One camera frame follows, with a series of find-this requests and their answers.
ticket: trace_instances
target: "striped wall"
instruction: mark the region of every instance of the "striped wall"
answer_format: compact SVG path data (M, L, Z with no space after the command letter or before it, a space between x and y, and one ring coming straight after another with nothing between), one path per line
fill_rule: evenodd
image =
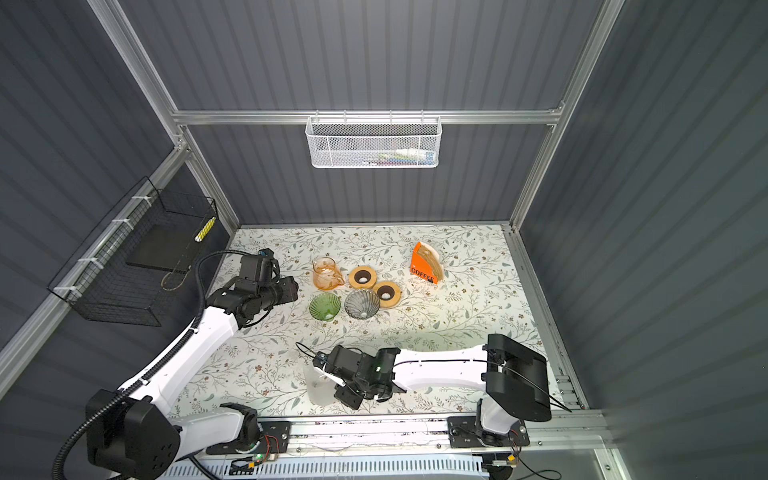
M547 129L446 125L436 168L319 169L303 127L190 127L243 224L508 221Z
M0 2L0 346L171 148L87 2Z
M181 110L556 108L600 0L122 2ZM436 169L310 165L300 127L192 127L252 223L505 220L543 126L451 126Z
M624 6L522 236L633 478L762 478L768 4Z
M167 190L200 195L187 168ZM204 251L221 250L229 237L220 223L208 234ZM217 268L202 269L208 284ZM0 478L50 478L61 444L84 420L85 404L99 389L116 389L144 368L192 320L197 291L191 279L182 286L160 327L91 322L70 313L0 401ZM84 441L72 450L68 478L106 478L88 463Z

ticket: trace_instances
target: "table surface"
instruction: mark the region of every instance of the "table surface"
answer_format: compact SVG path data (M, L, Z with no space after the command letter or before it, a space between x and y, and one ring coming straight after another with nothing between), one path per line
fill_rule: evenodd
M445 280L439 285L409 272L419 241L440 253ZM388 402L364 401L357 411L339 402L316 406L306 393L303 370L308 360L295 342L324 352L342 344L375 354L390 346L463 349L485 343L489 333L503 333L546 356L501 226L241 229L231 248L254 253L272 249L281 273L296 278L299 299L275 307L260 325L224 343L186 386L172 415L205 412L223 402L252 406L260 416L472 412L482 395L435 387L396 394ZM371 266L379 281L399 285L399 305L369 320L353 319L343 307L330 322L315 320L309 304L321 293L311 274L316 257L332 257L345 278L357 266ZM238 257L227 256L215 287L237 275L239 268ZM343 301L353 289L347 283L332 291ZM560 398L549 366L548 375L552 395Z

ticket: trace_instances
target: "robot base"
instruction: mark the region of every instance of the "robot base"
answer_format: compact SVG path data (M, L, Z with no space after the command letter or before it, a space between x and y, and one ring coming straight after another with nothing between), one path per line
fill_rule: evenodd
M270 440L270 453L285 453L288 451L288 441L290 440L290 422L259 421L259 426L261 427L259 445L254 451L248 453L248 455L253 455L256 453L266 454L266 442L264 441L264 435L269 435L277 439L277 446L279 448L276 449L275 442ZM217 443L216 445L211 445L205 449L205 452L208 455L240 455L238 454L237 450L242 451L244 449L247 449L247 445L238 440L233 440L232 442Z
M512 424L509 437L495 433L484 432L480 428L480 417L477 415L461 415L448 417L448 437L452 449L476 449L480 447L525 447L531 444L525 421L518 420Z

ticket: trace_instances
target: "wire basket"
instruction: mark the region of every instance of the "wire basket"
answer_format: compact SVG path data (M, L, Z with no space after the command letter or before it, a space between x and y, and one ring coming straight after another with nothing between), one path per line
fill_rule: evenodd
M217 217L215 201L154 187L136 199L139 202L129 214L112 220L111 234L96 251L89 251L87 258L73 255L48 284L50 292L85 319L160 326L180 287L194 282L191 266L204 254L206 240L199 234L204 229L207 233L212 227L209 222ZM141 241L157 229L181 239L173 242L181 247L171 247L170 254L164 255L170 267L159 270L131 264ZM79 267L75 275L67 268L71 265Z
M412 123L320 116L306 121L306 141L317 168L437 167L441 136L440 117L412 119Z

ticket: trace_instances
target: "aluminum rail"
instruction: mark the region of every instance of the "aluminum rail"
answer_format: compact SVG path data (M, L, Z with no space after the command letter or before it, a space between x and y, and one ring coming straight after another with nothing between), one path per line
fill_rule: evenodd
M291 422L287 456L417 455L508 452L509 447L452 449L446 419L463 413L265 417ZM605 449L614 446L600 410L553 412L549 422L526 422L531 450Z
M168 137L175 144L183 141L190 145L193 155L189 156L187 167L195 177L203 195L216 201L219 220L221 220L224 228L230 235L234 234L240 226L240 220L227 199L227 195L216 180L210 165L206 162L205 156L197 147L197 142L194 141L189 132L182 131L173 119L172 113L177 110L174 99L170 96L160 74L157 73L157 69L149 58L149 54L128 21L120 2L118 0L88 0L88 4L104 31L107 32L107 36L112 40L115 49L123 58L128 70L162 123Z
M379 123L419 122L440 117L443 124L547 124L560 120L559 110L510 111L175 111L171 117L179 125L304 125L308 117L324 121Z

